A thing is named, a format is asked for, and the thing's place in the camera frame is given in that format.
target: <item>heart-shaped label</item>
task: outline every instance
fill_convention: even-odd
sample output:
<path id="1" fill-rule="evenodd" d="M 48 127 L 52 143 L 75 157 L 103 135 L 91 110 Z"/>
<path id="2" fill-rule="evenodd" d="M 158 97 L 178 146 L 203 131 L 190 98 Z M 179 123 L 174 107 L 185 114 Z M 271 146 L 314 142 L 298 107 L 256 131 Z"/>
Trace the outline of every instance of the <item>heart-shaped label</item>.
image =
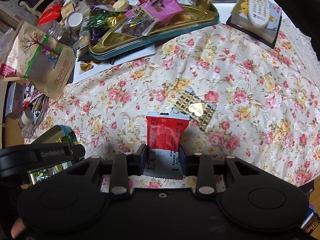
<path id="1" fill-rule="evenodd" d="M 188 110 L 191 113 L 195 113 L 195 116 L 200 117 L 203 115 L 203 107 L 201 102 L 190 104 Z"/>

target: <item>floral tablecloth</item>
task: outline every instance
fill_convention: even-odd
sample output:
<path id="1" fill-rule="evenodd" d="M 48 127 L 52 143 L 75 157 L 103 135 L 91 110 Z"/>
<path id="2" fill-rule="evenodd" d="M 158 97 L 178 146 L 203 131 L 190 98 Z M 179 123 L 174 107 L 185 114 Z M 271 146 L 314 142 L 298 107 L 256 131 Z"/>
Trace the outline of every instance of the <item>floral tablecloth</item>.
<path id="1" fill-rule="evenodd" d="M 297 186 L 319 174 L 319 90 L 293 46 L 281 31 L 270 49 L 224 24 L 179 36 L 152 57 L 67 85 L 31 140 L 64 124 L 74 129 L 86 157 L 136 151 L 146 142 L 146 113 L 171 112 L 185 87 L 217 104 L 205 132 L 190 121 L 182 138 L 189 151 L 218 160 L 235 155 Z M 131 187 L 195 183 L 195 177 L 130 178 Z"/>

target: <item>white remote control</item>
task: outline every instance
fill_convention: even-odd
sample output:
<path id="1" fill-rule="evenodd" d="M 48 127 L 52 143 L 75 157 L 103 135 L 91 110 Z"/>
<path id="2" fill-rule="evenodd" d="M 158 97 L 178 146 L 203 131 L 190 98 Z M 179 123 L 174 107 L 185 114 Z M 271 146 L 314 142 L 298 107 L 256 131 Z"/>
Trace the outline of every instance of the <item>white remote control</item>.
<path id="1" fill-rule="evenodd" d="M 257 28 L 267 26 L 270 19 L 269 0 L 249 0 L 249 19 Z"/>

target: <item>pink snack bag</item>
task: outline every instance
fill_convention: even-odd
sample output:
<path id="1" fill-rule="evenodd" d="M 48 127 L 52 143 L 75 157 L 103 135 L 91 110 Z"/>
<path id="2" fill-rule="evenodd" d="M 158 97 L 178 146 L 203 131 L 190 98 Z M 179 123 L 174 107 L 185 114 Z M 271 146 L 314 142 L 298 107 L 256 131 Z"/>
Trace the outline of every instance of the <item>pink snack bag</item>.
<path id="1" fill-rule="evenodd" d="M 159 19 L 159 27 L 183 11 L 177 0 L 147 0 L 138 7 L 126 12 L 125 15 L 128 18 L 139 16 L 144 11 L 141 11 L 141 7 L 147 10 L 152 17 Z"/>

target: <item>finger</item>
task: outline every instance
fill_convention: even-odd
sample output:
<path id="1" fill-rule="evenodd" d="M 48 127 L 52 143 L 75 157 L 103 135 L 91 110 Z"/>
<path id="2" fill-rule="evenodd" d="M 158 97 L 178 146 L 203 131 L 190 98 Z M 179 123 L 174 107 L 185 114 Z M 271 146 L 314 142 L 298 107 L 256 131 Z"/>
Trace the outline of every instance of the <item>finger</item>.
<path id="1" fill-rule="evenodd" d="M 20 235 L 20 234 L 23 232 L 23 230 L 25 230 L 25 229 L 26 229 L 26 227 L 24 226 L 21 218 L 18 218 L 18 219 L 14 222 L 14 224 L 13 224 L 13 226 L 12 226 L 12 228 L 11 228 L 11 235 L 12 235 L 12 237 L 13 237 L 13 238 L 16 238 L 16 237 L 17 237 L 18 235 Z"/>

